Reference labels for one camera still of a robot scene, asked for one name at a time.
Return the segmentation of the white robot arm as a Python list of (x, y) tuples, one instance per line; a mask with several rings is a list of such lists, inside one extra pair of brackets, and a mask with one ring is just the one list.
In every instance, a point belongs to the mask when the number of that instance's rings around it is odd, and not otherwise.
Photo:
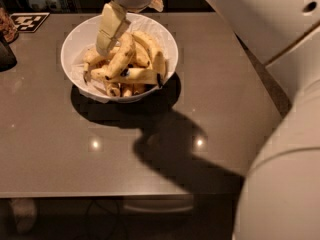
[(320, 0), (205, 1), (292, 104), (245, 177), (232, 240), (319, 240)]

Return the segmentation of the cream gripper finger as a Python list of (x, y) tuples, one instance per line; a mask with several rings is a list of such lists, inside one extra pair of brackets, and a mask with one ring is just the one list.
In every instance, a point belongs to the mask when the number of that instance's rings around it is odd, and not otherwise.
[(148, 7), (155, 9), (158, 12), (162, 12), (164, 9), (163, 0), (152, 0)]
[(129, 28), (127, 10), (114, 1), (106, 3), (101, 13), (101, 21), (96, 38), (96, 50), (106, 56), (117, 40)]

